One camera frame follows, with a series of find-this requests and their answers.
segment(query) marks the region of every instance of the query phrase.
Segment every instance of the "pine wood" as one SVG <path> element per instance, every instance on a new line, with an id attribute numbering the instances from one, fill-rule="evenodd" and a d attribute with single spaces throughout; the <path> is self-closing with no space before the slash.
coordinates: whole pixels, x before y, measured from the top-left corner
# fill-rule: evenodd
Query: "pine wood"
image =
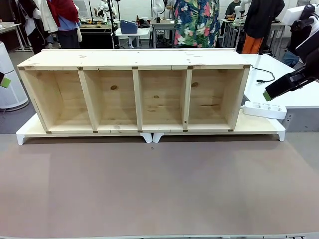
<path id="1" fill-rule="evenodd" d="M 232 49 L 43 51 L 18 68 L 46 132 L 228 132 L 249 64 Z"/>

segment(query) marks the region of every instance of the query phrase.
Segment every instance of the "brown tabletop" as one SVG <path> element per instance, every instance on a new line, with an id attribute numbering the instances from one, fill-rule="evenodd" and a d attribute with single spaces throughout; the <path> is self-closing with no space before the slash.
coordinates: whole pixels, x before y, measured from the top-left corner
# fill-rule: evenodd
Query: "brown tabletop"
<path id="1" fill-rule="evenodd" d="M 2 153 L 1 236 L 319 231 L 319 176 L 288 143 L 106 140 L 37 139 Z"/>

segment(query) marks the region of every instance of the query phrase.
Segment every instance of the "black jacket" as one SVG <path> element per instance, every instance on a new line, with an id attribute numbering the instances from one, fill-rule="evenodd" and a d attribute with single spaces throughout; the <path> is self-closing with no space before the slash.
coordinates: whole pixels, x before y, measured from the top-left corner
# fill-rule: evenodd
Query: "black jacket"
<path id="1" fill-rule="evenodd" d="M 244 31 L 253 38 L 265 37 L 272 20 L 284 7 L 284 0 L 253 0 L 247 13 Z"/>
<path id="2" fill-rule="evenodd" d="M 37 9 L 36 4 L 33 0 L 18 0 L 18 3 L 22 6 L 25 13 L 28 17 L 33 18 L 33 11 Z M 26 23 L 24 14 L 20 5 L 16 4 L 15 0 L 10 0 L 11 10 L 15 17 L 15 23 L 21 23 L 24 26 Z M 33 51 L 35 54 L 39 53 L 42 49 L 45 48 L 46 41 L 45 39 L 50 35 L 47 31 L 44 31 L 43 23 L 40 19 L 33 19 L 35 23 L 35 30 L 28 36 L 28 39 L 31 43 Z"/>

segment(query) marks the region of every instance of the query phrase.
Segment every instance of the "floral shirt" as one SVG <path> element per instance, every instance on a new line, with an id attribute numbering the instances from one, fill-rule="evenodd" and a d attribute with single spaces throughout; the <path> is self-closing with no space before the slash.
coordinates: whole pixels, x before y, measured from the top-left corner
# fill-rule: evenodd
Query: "floral shirt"
<path id="1" fill-rule="evenodd" d="M 215 47 L 219 30 L 219 0 L 176 1 L 175 46 Z"/>

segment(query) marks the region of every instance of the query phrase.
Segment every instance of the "power strip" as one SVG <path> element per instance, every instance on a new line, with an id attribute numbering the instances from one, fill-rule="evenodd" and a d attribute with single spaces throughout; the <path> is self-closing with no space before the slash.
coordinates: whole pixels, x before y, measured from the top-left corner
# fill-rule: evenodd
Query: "power strip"
<path id="1" fill-rule="evenodd" d="M 243 113 L 250 116 L 283 120 L 286 117 L 287 109 L 285 106 L 246 101 L 243 106 Z"/>

